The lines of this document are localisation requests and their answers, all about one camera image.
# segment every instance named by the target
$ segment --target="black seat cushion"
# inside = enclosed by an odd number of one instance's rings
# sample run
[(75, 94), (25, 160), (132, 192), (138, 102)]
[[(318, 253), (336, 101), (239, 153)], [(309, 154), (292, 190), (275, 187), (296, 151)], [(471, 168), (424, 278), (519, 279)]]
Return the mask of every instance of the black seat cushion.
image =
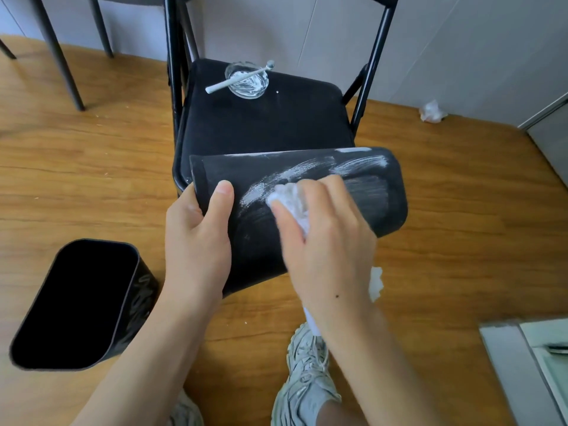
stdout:
[(189, 155), (241, 154), (354, 146), (341, 90), (330, 83), (269, 72), (266, 92), (254, 100), (228, 88), (205, 87), (225, 79), (227, 63), (199, 59), (191, 67), (174, 178), (191, 182)]

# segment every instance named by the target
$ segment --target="forearm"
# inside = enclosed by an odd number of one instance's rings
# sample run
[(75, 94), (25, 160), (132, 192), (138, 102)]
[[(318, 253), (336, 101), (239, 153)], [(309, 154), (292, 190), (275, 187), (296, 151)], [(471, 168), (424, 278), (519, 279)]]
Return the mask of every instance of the forearm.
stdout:
[(209, 321), (201, 312), (176, 311), (158, 300), (73, 426), (165, 424)]
[(344, 316), (323, 336), (371, 426), (442, 424), (379, 309)]

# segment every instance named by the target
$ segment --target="left hand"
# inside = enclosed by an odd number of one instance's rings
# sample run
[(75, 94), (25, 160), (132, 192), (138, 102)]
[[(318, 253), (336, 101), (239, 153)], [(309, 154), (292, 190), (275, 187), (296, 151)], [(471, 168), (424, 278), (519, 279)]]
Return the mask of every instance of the left hand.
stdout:
[(167, 210), (162, 303), (208, 316), (218, 308), (231, 270), (227, 224), (234, 198), (231, 183), (219, 182), (204, 217), (192, 183)]

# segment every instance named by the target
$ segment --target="white tissue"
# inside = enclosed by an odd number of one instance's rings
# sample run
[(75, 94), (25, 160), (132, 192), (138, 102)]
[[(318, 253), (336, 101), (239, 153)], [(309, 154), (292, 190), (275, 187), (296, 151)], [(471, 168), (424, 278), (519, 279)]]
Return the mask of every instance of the white tissue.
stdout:
[(443, 118), (447, 117), (448, 114), (438, 107), (438, 102), (432, 100), (430, 103), (426, 103), (420, 109), (420, 119), (425, 122), (432, 122), (436, 124), (442, 121)]
[[(299, 194), (298, 186), (289, 182), (286, 185), (275, 185), (274, 191), (266, 198), (266, 204), (270, 205), (273, 200), (278, 200), (284, 205), (286, 209), (292, 214), (300, 228), (302, 229), (304, 238), (309, 231), (309, 215), (307, 206)], [(380, 291), (383, 288), (383, 282), (380, 279), (383, 270), (380, 267), (372, 267), (371, 275), (369, 277), (369, 297), (371, 301), (376, 301), (380, 296)], [(308, 322), (309, 329), (311, 329), (314, 336), (321, 336), (319, 329), (316, 326), (314, 318), (309, 311), (304, 308), (306, 321)]]

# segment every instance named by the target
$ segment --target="foot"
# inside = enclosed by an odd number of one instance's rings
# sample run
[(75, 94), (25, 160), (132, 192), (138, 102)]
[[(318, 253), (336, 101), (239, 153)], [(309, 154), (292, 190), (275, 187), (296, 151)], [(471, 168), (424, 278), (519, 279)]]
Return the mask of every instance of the foot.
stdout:
[(167, 426), (203, 426), (203, 417), (195, 403), (189, 399), (182, 389), (175, 404)]
[(326, 401), (341, 401), (328, 367), (329, 351), (321, 336), (307, 323), (294, 333), (286, 356), (290, 375), (278, 392), (271, 426), (315, 426), (317, 413)]

